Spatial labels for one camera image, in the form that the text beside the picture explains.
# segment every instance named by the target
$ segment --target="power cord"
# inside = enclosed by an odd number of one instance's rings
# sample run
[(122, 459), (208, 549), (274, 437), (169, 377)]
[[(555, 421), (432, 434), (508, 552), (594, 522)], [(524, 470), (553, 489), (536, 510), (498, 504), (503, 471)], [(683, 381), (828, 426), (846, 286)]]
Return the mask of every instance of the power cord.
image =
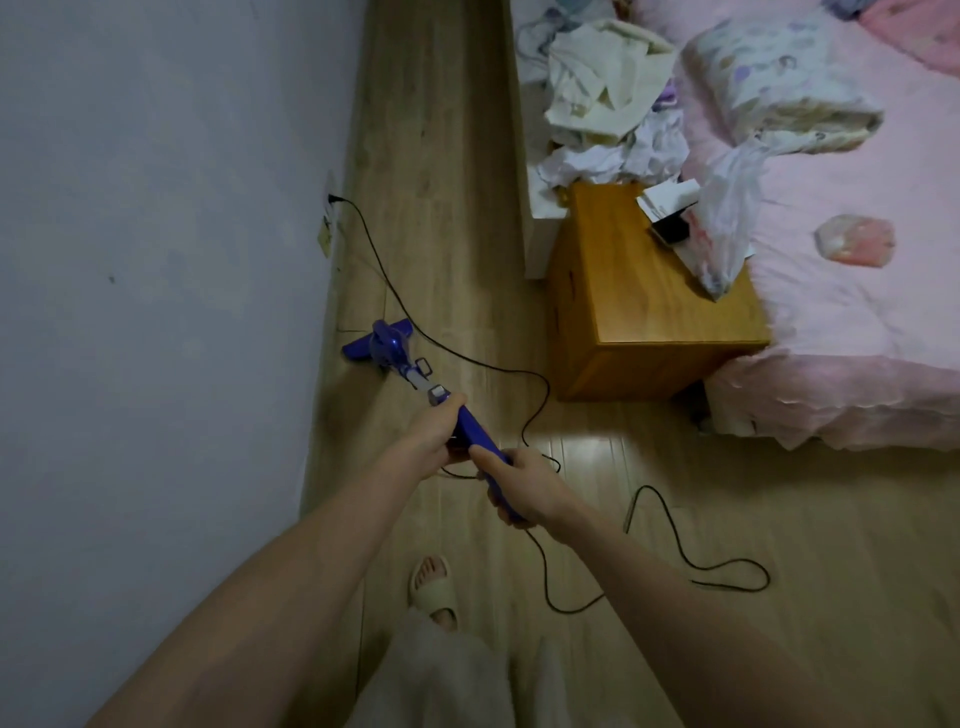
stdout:
[[(416, 330), (420, 334), (420, 336), (422, 336), (424, 339), (429, 341), (434, 346), (439, 347), (440, 349), (443, 349), (447, 353), (453, 354), (458, 359), (462, 359), (478, 367), (482, 367), (484, 369), (490, 369), (494, 372), (502, 372), (503, 374), (508, 374), (508, 375), (535, 376), (540, 381), (543, 382), (546, 390), (543, 394), (543, 401), (540, 403), (540, 406), (537, 408), (537, 411), (530, 416), (530, 418), (523, 424), (523, 427), (520, 429), (520, 441), (523, 443), (524, 447), (529, 448), (530, 444), (527, 442), (527, 427), (529, 427), (530, 424), (540, 415), (540, 412), (543, 411), (543, 408), (546, 406), (547, 402), (550, 399), (550, 380), (547, 379), (546, 376), (542, 375), (540, 372), (534, 372), (529, 369), (509, 369), (507, 367), (498, 367), (493, 364), (488, 364), (485, 361), (480, 361), (479, 359), (474, 359), (465, 354), (456, 352), (446, 344), (442, 344), (441, 342), (437, 341), (430, 334), (428, 334), (426, 331), (420, 328), (420, 325), (417, 323), (414, 317), (410, 315), (410, 311), (407, 310), (407, 307), (404, 304), (403, 299), (400, 297), (400, 294), (396, 292), (396, 288), (394, 288), (393, 283), (390, 281), (390, 277), (387, 276), (387, 271), (383, 267), (383, 261), (380, 259), (380, 253), (377, 252), (376, 246), (373, 245), (373, 237), (370, 234), (370, 228), (367, 226), (367, 220), (366, 218), (364, 218), (363, 212), (360, 210), (360, 208), (356, 205), (356, 203), (353, 200), (350, 200), (346, 197), (340, 197), (339, 195), (327, 195), (327, 201), (331, 205), (334, 205), (336, 203), (347, 203), (348, 205), (353, 207), (353, 209), (356, 211), (357, 215), (360, 217), (360, 222), (363, 224), (363, 230), (364, 230), (364, 233), (367, 235), (367, 240), (368, 242), (370, 242), (370, 247), (373, 250), (373, 256), (376, 258), (376, 264), (380, 268), (380, 275), (383, 277), (383, 280), (387, 284), (387, 287), (390, 289), (390, 292), (394, 294), (394, 298), (396, 298), (396, 302), (399, 304), (400, 309), (403, 311), (403, 314), (407, 317), (407, 319), (410, 321), (411, 326), (413, 326), (414, 330)], [(549, 460), (556, 466), (557, 473), (560, 472), (561, 465), (559, 460), (557, 460), (556, 458), (550, 457), (549, 455), (544, 455), (543, 457), (545, 457), (547, 460)], [(447, 475), (461, 479), (461, 480), (475, 479), (473, 475), (460, 475), (458, 473), (451, 473), (446, 468), (442, 468), (442, 470)], [(690, 579), (690, 583), (696, 584), (699, 587), (719, 589), (726, 592), (742, 592), (746, 594), (756, 594), (758, 592), (764, 591), (767, 587), (770, 586), (772, 581), (772, 578), (770, 576), (770, 571), (768, 571), (758, 561), (754, 561), (754, 559), (748, 559), (743, 557), (728, 559), (727, 561), (721, 562), (720, 564), (714, 564), (713, 566), (709, 566), (709, 567), (702, 567), (690, 561), (690, 559), (686, 555), (686, 552), (684, 551), (684, 545), (680, 539), (680, 532), (677, 530), (677, 525), (673, 520), (673, 516), (670, 514), (670, 508), (667, 506), (666, 500), (663, 499), (663, 496), (660, 494), (660, 491), (658, 491), (652, 485), (641, 485), (634, 492), (633, 497), (630, 499), (630, 505), (627, 508), (627, 516), (623, 522), (624, 533), (630, 533), (630, 526), (634, 522), (634, 513), (636, 512), (637, 501), (639, 500), (640, 494), (645, 490), (653, 491), (657, 495), (657, 498), (660, 500), (660, 505), (663, 507), (663, 513), (666, 514), (666, 518), (670, 522), (670, 528), (673, 530), (673, 537), (677, 542), (677, 550), (680, 552), (680, 556), (684, 560), (684, 563), (687, 564), (689, 567), (697, 571), (714, 571), (717, 569), (721, 569), (725, 566), (728, 566), (730, 564), (750, 564), (751, 566), (756, 567), (763, 573), (763, 584), (758, 587), (742, 587), (736, 584), (727, 584), (723, 582), (712, 582), (712, 581), (698, 581), (697, 579)], [(536, 536), (534, 536), (530, 531), (526, 531), (525, 533), (527, 534), (527, 536), (530, 537), (530, 540), (534, 542), (534, 545), (537, 547), (537, 550), (540, 552), (540, 558), (543, 561), (543, 598), (546, 600), (547, 606), (553, 612), (556, 612), (557, 614), (560, 614), (560, 615), (579, 615), (585, 612), (587, 609), (592, 607), (594, 604), (596, 604), (606, 596), (605, 594), (601, 593), (600, 595), (591, 599), (589, 602), (587, 602), (583, 606), (577, 607), (575, 609), (562, 609), (561, 607), (558, 607), (556, 604), (554, 604), (553, 599), (550, 598), (549, 568), (547, 566), (546, 553), (543, 551), (543, 546), (540, 545), (540, 542), (537, 540)]]

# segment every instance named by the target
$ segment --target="wooden nightstand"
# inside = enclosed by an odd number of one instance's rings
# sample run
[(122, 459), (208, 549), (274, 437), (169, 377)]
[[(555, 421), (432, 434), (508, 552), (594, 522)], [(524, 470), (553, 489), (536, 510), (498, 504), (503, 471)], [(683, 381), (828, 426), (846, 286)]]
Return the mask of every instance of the wooden nightstand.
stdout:
[(719, 302), (651, 238), (639, 185), (571, 188), (547, 273), (561, 400), (663, 400), (770, 343), (744, 269)]

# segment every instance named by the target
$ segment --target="beige slipper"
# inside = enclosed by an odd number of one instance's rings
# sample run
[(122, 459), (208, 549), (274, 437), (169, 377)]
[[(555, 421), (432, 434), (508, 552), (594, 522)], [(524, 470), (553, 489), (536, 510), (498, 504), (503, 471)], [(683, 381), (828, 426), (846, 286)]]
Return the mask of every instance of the beige slipper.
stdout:
[(450, 614), (453, 615), (454, 621), (456, 621), (457, 626), (460, 625), (460, 615), (457, 614), (457, 594), (453, 591), (453, 572), (450, 570), (450, 565), (446, 562), (446, 558), (441, 556), (440, 560), (444, 562), (444, 570), (446, 571), (445, 576), (440, 578), (431, 579), (425, 584), (421, 584), (419, 587), (416, 586), (415, 582), (417, 581), (417, 574), (420, 573), (420, 569), (423, 567), (423, 562), (427, 560), (427, 556), (424, 556), (417, 562), (417, 565), (414, 567), (413, 572), (410, 574), (410, 603), (413, 604), (417, 609), (426, 614), (428, 617), (441, 611), (442, 609), (450, 610)]

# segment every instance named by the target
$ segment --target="floor plank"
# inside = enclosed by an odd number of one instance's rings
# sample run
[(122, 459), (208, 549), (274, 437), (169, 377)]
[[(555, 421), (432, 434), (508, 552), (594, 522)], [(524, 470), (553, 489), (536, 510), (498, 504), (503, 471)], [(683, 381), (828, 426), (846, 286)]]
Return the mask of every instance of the floor plank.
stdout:
[[(381, 0), (355, 198), (395, 286), (436, 337), (505, 367), (545, 368), (542, 286), (522, 279), (510, 110), (498, 3)], [(306, 504), (334, 492), (423, 405), (408, 385), (350, 365), (336, 349), (375, 318), (402, 314), (376, 271), (362, 227), (345, 212), (348, 249), (337, 341), (324, 368)], [(542, 397), (531, 376), (478, 369), (422, 338), (436, 379), (468, 392), (501, 446)], [(809, 444), (703, 437), (670, 403), (559, 404), (531, 442), (564, 465), (587, 500), (618, 521), (632, 492), (656, 486), (691, 559), (750, 555), (768, 565), (762, 595), (716, 594), (854, 706), (915, 726), (960, 723), (960, 456), (890, 449), (849, 453)], [(645, 494), (637, 540), (682, 567), (656, 499)], [(540, 540), (555, 600), (576, 605), (596, 583), (564, 547)], [(407, 608), (423, 554), (455, 571), (464, 628), (511, 655), (526, 684), (541, 636), (560, 647), (572, 706), (639, 725), (678, 720), (606, 603), (578, 617), (550, 612), (540, 557), (495, 518), (476, 484), (434, 477), (411, 499), (318, 657), (289, 722), (339, 725)], [(756, 579), (740, 567), (728, 578)]]

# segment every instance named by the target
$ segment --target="person's right hand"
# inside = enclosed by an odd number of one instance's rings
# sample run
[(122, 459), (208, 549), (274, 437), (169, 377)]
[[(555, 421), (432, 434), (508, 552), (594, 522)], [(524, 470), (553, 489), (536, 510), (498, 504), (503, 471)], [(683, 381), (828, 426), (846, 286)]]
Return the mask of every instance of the person's right hand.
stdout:
[(497, 507), (500, 519), (508, 525), (529, 528), (541, 525), (557, 538), (558, 531), (573, 514), (581, 501), (564, 480), (537, 450), (532, 448), (505, 449), (503, 453), (513, 465), (507, 465), (488, 449), (474, 445), (469, 450), (470, 460), (481, 473), (496, 480), (511, 507), (526, 523), (513, 523), (502, 503), (496, 502), (488, 491), (491, 503)]

